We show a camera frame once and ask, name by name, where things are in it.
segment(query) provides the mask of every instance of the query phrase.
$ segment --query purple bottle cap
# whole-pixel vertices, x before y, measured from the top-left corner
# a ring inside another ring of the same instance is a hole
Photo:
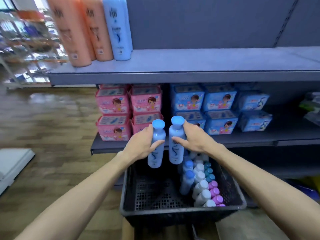
[[[217,188],[217,187],[218,187],[217,181],[211,181],[211,182],[209,183],[209,190],[210,190],[210,189],[213,189],[213,188]]]
[[[216,203],[216,205],[223,203],[223,197],[221,195],[217,195],[213,197],[212,200]]]
[[[213,198],[213,197],[219,195],[220,190],[218,188],[213,188],[213,189],[210,190],[210,193],[211,193],[211,198]]]

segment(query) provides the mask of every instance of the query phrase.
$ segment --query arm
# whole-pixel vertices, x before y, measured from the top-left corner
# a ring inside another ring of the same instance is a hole
[[[198,126],[185,121],[183,147],[214,158],[246,190],[291,239],[320,239],[320,205],[301,191],[215,142]]]
[[[16,240],[78,239],[121,173],[164,143],[151,145],[152,136],[152,125],[135,134],[123,151],[56,200]]]

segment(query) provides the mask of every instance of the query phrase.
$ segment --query person's left hand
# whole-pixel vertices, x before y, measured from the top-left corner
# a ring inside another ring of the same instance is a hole
[[[152,137],[153,127],[152,124],[150,124],[148,127],[131,137],[122,153],[125,155],[125,157],[132,160],[131,163],[146,158],[157,148],[157,146],[165,142],[164,140],[158,140],[151,145]]]

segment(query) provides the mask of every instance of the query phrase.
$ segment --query hand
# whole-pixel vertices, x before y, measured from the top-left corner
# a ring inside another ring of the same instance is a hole
[[[221,145],[215,142],[214,139],[205,133],[199,126],[190,124],[186,120],[184,121],[183,128],[187,140],[175,136],[172,137],[172,140],[178,142],[190,151],[208,154],[212,147]]]
[[[125,154],[126,157],[130,158],[132,163],[146,158],[159,145],[165,142],[164,140],[158,140],[151,145],[152,137],[153,127],[152,124],[150,124],[148,127],[131,137],[122,153]]]

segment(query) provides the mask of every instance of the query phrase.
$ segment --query forearm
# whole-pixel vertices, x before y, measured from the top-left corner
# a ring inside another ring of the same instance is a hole
[[[221,144],[207,151],[291,239],[320,238],[320,206],[315,201]]]
[[[131,159],[118,153],[101,169],[72,188],[42,212],[16,240],[73,240],[89,223],[108,190],[130,165]]]

